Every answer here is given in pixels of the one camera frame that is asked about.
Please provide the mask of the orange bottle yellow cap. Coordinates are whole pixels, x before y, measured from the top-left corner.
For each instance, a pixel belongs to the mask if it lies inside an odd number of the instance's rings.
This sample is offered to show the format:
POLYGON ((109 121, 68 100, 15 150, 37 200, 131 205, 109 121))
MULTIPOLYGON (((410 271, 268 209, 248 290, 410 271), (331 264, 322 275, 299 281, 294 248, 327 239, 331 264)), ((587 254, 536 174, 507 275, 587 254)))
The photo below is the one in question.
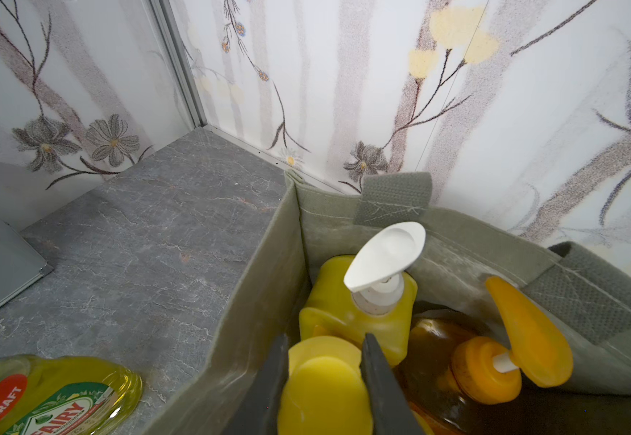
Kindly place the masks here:
POLYGON ((373 415, 361 362, 359 348, 334 336, 312 337, 291 347, 277 432, 372 434, 373 415))

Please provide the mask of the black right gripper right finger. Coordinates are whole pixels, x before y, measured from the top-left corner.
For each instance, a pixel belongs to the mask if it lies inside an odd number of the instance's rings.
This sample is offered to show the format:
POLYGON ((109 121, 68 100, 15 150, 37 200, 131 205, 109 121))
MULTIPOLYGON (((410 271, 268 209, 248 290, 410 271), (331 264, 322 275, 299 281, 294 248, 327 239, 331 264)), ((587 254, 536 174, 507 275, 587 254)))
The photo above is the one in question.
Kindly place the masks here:
POLYGON ((424 430, 414 417, 380 344, 370 333, 365 335, 362 344, 360 369, 369 395, 373 433, 424 435, 424 430))

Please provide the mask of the green fabric shopping bag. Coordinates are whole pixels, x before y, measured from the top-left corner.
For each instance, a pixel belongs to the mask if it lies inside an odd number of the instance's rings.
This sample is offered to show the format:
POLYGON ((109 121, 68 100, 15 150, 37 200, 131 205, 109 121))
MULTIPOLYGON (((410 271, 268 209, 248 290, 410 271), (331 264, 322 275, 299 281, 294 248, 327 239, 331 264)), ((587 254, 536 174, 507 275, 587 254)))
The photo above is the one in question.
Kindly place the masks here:
POLYGON ((146 428, 148 434, 219 434, 275 342, 295 344, 297 315, 327 259, 352 254, 380 229, 406 220, 427 241, 412 265, 425 306, 444 306, 507 334, 484 286, 498 275, 556 323, 574 374, 554 393, 532 387, 503 405, 502 434, 631 434, 631 277, 573 242, 550 248, 429 204, 431 176, 374 176, 362 196, 319 190, 286 174, 286 195, 250 260, 203 371, 146 428))

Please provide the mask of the large yellow pump soap bottle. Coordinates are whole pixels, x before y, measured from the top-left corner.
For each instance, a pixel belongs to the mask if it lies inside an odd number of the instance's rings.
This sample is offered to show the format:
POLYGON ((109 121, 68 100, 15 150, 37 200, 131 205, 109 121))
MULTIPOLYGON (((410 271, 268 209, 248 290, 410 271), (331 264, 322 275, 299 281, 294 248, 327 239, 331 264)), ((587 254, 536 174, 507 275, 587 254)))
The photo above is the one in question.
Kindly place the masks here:
POLYGON ((422 255, 426 231, 414 221, 391 225, 355 255, 328 259, 299 313, 300 338, 329 335, 361 347, 376 337, 394 368, 407 356, 418 284, 407 269, 422 255))

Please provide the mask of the large orange pump soap bottle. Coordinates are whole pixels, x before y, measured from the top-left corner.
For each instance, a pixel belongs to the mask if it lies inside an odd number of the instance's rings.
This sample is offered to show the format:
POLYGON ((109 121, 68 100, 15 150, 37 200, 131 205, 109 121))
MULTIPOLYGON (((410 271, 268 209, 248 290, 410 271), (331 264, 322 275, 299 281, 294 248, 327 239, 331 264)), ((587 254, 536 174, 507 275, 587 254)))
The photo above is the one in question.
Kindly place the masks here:
POLYGON ((432 309, 413 318, 407 356, 395 370, 411 409, 436 434, 492 433, 498 407, 518 398, 525 378, 552 388, 574 371, 567 340, 533 302, 500 277, 485 286, 508 346, 467 315, 432 309))

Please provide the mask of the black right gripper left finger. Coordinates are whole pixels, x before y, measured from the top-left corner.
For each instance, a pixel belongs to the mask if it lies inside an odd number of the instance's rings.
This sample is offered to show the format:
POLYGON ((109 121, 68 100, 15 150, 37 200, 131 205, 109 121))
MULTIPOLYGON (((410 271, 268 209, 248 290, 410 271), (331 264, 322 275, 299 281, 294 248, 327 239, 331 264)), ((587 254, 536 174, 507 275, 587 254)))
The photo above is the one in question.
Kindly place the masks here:
POLYGON ((277 434, 281 395, 289 375, 289 341, 279 335, 269 349, 243 401, 222 434, 277 434))

